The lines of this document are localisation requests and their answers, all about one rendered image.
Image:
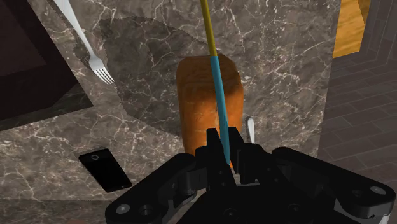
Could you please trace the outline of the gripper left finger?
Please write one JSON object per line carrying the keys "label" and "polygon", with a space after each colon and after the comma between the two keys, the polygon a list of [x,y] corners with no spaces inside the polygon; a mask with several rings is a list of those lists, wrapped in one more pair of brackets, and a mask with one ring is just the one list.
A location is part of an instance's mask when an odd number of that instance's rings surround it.
{"label": "gripper left finger", "polygon": [[106,224],[164,224],[198,190],[225,193],[236,186],[215,128],[195,155],[178,153],[106,208]]}

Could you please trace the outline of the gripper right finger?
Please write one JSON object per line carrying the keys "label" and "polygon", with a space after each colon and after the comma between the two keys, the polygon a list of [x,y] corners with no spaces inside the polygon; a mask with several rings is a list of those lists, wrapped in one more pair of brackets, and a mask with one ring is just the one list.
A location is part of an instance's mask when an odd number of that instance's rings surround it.
{"label": "gripper right finger", "polygon": [[396,201],[389,186],[288,147],[267,153],[229,129],[230,158],[243,185],[259,183],[276,202],[286,201],[292,224],[387,224]]}

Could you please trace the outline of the yellow and blue pencil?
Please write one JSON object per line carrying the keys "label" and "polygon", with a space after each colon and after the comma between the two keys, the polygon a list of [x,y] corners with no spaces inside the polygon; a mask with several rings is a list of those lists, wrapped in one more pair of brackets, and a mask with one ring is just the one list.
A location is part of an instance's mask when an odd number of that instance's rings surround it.
{"label": "yellow and blue pencil", "polygon": [[207,0],[200,0],[200,6],[202,10],[202,17],[204,20],[205,33],[206,33],[207,44],[210,54],[211,71],[214,80],[214,89],[216,92],[216,104],[218,109],[220,139],[223,146],[223,154],[225,156],[225,160],[227,164],[230,165],[230,142],[229,142],[229,133],[228,133],[226,100],[223,89],[223,81],[221,77],[219,58],[214,41],[214,33],[211,23],[209,5]]}

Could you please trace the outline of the black smartphone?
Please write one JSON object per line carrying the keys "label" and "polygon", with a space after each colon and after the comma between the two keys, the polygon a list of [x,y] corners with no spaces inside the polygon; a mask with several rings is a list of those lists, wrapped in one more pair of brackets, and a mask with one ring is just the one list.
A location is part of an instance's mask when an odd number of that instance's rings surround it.
{"label": "black smartphone", "polygon": [[105,192],[114,192],[132,186],[128,176],[108,148],[82,154],[78,159]]}

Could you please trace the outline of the silver knife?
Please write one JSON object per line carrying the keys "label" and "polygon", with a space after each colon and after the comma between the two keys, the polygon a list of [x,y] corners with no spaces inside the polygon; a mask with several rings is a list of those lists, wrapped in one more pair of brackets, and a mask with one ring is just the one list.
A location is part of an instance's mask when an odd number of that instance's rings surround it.
{"label": "silver knife", "polygon": [[250,116],[247,116],[245,124],[246,124],[247,138],[249,142],[255,143],[254,119]]}

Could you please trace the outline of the orange bread loaf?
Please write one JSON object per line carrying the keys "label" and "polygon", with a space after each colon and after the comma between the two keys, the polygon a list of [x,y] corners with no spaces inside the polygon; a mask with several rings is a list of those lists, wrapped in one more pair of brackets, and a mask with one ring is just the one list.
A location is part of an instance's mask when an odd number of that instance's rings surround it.
{"label": "orange bread loaf", "polygon": [[[228,126],[242,128],[244,89],[235,63],[218,55],[226,100]],[[186,57],[176,71],[181,137],[186,153],[207,144],[206,130],[219,129],[216,92],[210,56]]]}

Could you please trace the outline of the yellow wooden cabinet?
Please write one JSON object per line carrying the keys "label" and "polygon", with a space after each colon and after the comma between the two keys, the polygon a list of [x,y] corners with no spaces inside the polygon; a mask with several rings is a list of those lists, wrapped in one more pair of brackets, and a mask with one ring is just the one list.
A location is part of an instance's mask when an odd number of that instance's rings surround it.
{"label": "yellow wooden cabinet", "polygon": [[371,0],[341,0],[333,58],[359,52]]}

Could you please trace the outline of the silver fork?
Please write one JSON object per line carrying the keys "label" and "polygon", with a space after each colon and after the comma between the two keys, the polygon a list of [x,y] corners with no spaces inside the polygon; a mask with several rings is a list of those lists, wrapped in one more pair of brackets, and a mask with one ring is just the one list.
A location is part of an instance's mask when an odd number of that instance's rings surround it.
{"label": "silver fork", "polygon": [[65,16],[65,18],[68,20],[68,22],[71,24],[71,26],[76,31],[79,38],[82,40],[86,49],[88,50],[88,53],[90,55],[88,63],[89,63],[91,70],[104,83],[106,83],[108,85],[114,83],[115,81],[112,78],[112,76],[108,73],[103,61],[98,56],[96,56],[87,37],[85,36],[85,34],[78,22],[78,19],[76,18],[73,8],[71,7],[69,0],[53,0],[53,1],[56,4],[56,6],[59,8],[59,10],[62,12],[62,14]]}

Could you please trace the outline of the dark sink basin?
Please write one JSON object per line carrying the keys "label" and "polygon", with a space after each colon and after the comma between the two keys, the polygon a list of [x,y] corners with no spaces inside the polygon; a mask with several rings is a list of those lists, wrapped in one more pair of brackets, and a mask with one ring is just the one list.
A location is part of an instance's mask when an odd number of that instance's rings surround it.
{"label": "dark sink basin", "polygon": [[27,0],[0,0],[0,131],[92,107]]}

